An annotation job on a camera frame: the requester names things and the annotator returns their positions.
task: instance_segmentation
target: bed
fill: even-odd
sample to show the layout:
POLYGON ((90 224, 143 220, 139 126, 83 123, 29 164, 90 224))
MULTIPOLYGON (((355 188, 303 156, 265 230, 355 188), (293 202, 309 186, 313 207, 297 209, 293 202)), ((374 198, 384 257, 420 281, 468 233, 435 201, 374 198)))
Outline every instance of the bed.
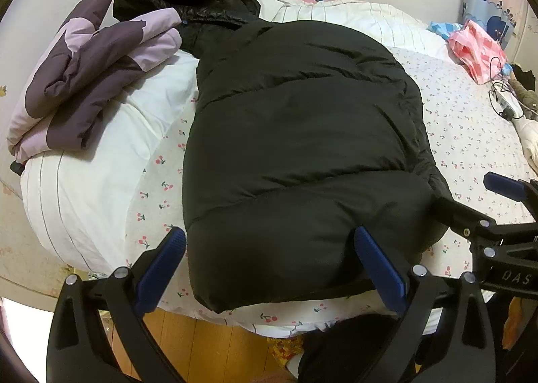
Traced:
MULTIPOLYGON (((531 220, 521 204, 487 192, 482 184, 488 171, 515 179, 535 177, 517 133, 493 113, 488 87, 474 83, 426 24, 390 5, 351 0, 316 5, 302 0, 258 2, 260 18, 268 21, 336 23, 387 46, 421 89, 431 149, 454 198, 499 223, 531 220)), ((49 151, 28 162, 22 176, 26 213, 51 253, 92 275, 109 275, 157 246, 171 226, 184 225, 181 163, 196 105, 196 66, 197 59, 179 50, 106 108, 106 128, 91 150, 49 151)), ((422 263, 434 274, 459 276, 472 269, 469 243, 448 231, 424 253, 422 263)), ((388 313, 371 291, 217 314, 193 297, 188 254, 159 305, 268 337, 289 337, 364 313, 388 313)), ((432 313, 427 333, 435 330, 439 313, 432 313)))

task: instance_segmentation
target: metal screw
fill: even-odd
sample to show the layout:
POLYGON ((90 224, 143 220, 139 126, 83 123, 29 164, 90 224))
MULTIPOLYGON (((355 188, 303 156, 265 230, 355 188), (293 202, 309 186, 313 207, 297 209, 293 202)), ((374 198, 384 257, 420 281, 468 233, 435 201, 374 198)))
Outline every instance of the metal screw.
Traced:
POLYGON ((464 273, 463 278, 465 279, 465 281, 467 281, 467 283, 471 283, 471 284, 476 281, 476 277, 474 276, 472 272, 464 273))
POLYGON ((424 277, 428 273, 428 269, 426 269, 423 265, 415 265, 413 266, 413 273, 417 277, 424 277))
POLYGON ((495 257, 495 250, 490 247, 484 248, 484 255, 488 258, 493 258, 495 257))
POLYGON ((66 284, 72 286, 76 283, 76 280, 78 279, 79 278, 75 274, 71 274, 66 278, 66 284))
POLYGON ((121 278, 127 277, 128 273, 129 273, 128 268, 126 268, 125 266, 122 266, 121 268, 117 268, 114 271, 114 277, 120 280, 121 278))

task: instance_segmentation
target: pink plastic bag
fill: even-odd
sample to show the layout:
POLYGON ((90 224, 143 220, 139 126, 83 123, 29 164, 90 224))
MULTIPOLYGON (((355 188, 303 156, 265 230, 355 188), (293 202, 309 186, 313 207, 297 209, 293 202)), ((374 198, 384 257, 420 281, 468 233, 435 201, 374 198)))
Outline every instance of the pink plastic bag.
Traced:
POLYGON ((479 85, 497 76, 506 64, 506 54, 499 43, 472 20, 468 20, 461 31, 450 35, 448 45, 464 62, 469 74, 479 85), (495 57, 499 58, 500 62, 493 59, 495 57))

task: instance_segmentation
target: purple jacket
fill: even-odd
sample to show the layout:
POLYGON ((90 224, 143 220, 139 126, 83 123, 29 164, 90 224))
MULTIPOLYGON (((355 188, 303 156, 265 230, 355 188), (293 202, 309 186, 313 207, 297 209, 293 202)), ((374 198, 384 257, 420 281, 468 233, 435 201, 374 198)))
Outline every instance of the purple jacket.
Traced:
POLYGON ((18 163, 50 149, 87 149, 100 131, 107 102, 178 51, 176 10, 99 29, 111 2, 78 3, 38 61, 7 133, 18 163))

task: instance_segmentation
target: wooden floor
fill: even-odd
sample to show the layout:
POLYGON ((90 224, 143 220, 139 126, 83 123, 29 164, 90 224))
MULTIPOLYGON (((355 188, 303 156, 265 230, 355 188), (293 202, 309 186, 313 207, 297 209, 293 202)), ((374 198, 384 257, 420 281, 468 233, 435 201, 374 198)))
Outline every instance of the wooden floor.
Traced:
MULTIPOLYGON (((144 322, 188 383, 251 383, 279 369, 265 337, 241 327, 215 325, 161 309, 147 314, 144 322)), ((111 341, 122 371, 138 378, 115 331, 111 341)))

